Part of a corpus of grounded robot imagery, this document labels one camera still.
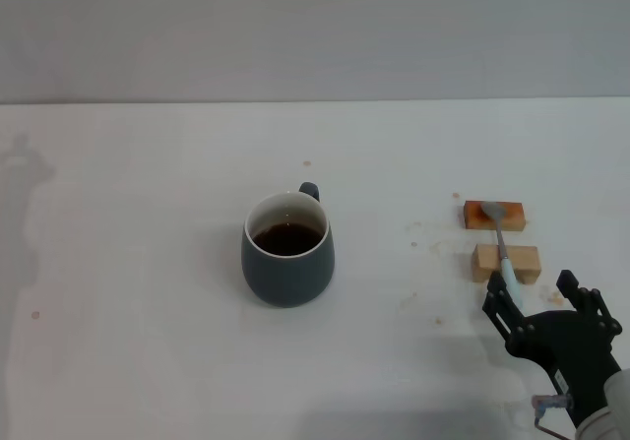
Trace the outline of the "light notched wooden block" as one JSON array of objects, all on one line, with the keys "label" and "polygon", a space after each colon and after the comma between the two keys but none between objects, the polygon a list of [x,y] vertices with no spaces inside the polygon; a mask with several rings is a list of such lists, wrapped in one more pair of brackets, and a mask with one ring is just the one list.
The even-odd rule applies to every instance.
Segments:
[{"label": "light notched wooden block", "polygon": [[[522,284],[536,283],[541,263],[535,246],[508,245],[506,247],[516,279]],[[485,283],[494,271],[501,269],[497,245],[477,244],[472,252],[472,280]]]}]

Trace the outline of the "dark grey ceramic mug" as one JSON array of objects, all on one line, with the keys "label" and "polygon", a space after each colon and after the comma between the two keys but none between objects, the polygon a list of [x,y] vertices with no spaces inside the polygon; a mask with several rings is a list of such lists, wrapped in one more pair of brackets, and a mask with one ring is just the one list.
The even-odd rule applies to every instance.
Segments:
[{"label": "dark grey ceramic mug", "polygon": [[[312,250],[296,256],[276,256],[261,250],[253,238],[281,223],[299,223],[323,234]],[[242,229],[241,269],[262,301],[282,308],[317,298],[330,284],[336,264],[330,220],[320,202],[319,187],[304,182],[299,189],[269,196],[247,215]]]}]

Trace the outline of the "metal spoon with blue handle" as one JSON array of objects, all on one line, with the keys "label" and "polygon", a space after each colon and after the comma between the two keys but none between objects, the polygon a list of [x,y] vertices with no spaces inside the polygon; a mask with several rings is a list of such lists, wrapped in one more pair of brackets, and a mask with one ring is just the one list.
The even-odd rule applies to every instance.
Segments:
[{"label": "metal spoon with blue handle", "polygon": [[483,201],[480,206],[483,212],[494,221],[498,242],[501,273],[513,302],[519,309],[522,309],[523,300],[521,297],[519,282],[516,278],[511,260],[508,256],[507,247],[505,245],[502,234],[502,221],[507,215],[507,210],[498,202]]}]

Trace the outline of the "dark coffee liquid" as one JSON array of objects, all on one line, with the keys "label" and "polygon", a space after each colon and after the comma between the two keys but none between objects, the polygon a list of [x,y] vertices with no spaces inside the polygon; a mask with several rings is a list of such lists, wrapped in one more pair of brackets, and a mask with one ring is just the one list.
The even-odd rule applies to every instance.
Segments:
[{"label": "dark coffee liquid", "polygon": [[296,256],[315,248],[323,234],[299,223],[273,225],[253,238],[263,251],[276,256]]}]

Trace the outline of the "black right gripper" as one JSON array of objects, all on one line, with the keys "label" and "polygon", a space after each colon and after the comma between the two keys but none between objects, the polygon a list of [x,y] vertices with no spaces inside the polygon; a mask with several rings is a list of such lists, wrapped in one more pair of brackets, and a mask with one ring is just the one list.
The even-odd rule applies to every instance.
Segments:
[{"label": "black right gripper", "polygon": [[511,355],[539,365],[556,392],[571,397],[567,412],[578,427],[607,406],[604,384],[621,370],[611,345],[622,327],[611,316],[601,292],[580,286],[570,270],[560,272],[556,286],[575,311],[545,311],[525,317],[501,274],[494,271],[482,311]]}]

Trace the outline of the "reddish stained wooden block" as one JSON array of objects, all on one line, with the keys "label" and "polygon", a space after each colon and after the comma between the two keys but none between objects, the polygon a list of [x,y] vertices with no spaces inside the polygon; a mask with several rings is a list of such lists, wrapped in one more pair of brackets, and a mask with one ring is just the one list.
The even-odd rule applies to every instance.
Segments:
[{"label": "reddish stained wooden block", "polygon": [[[470,230],[495,229],[495,221],[482,208],[482,201],[466,201],[463,206],[465,228]],[[521,232],[526,226],[523,205],[516,202],[496,202],[503,211],[501,227],[506,231]]]}]

